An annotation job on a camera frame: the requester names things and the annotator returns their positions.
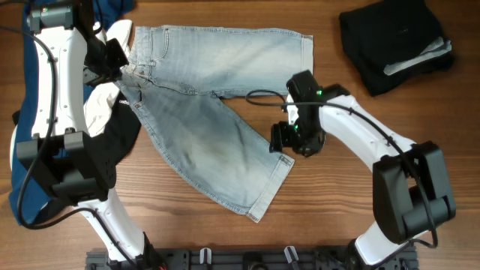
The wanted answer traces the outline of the light blue denim jeans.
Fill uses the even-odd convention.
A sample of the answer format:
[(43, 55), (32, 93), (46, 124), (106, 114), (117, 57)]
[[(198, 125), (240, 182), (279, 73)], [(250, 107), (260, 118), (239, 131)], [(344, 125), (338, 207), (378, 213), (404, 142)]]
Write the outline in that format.
[(314, 66), (314, 39), (282, 28), (139, 26), (118, 87), (163, 159), (216, 203), (260, 221), (291, 157), (225, 105), (253, 90), (287, 94)]

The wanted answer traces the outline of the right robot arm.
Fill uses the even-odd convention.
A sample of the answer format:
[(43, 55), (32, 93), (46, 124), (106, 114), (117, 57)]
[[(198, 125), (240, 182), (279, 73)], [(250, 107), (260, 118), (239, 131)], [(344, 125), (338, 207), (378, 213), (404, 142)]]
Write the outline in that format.
[(366, 232), (346, 247), (324, 247), (320, 263), (339, 269), (407, 269), (406, 255), (429, 232), (453, 219), (456, 204), (442, 150), (431, 141), (416, 143), (367, 113), (341, 85), (322, 88), (309, 71), (292, 76), (282, 110), (287, 121), (271, 128), (270, 152), (291, 148), (310, 157), (321, 151), (326, 134), (346, 145), (373, 177), (373, 216)]

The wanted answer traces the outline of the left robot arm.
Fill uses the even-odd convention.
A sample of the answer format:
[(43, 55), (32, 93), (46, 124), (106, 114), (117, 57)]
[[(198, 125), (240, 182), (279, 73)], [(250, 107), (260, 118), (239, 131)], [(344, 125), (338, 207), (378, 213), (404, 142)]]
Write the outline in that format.
[(111, 269), (159, 269), (146, 234), (131, 220), (116, 193), (116, 169), (90, 137), (83, 109), (84, 86), (117, 79), (127, 62), (117, 40), (102, 40), (96, 1), (33, 4), (28, 36), (38, 63), (37, 112), (31, 138), (16, 145), (43, 192), (89, 221), (106, 245)]

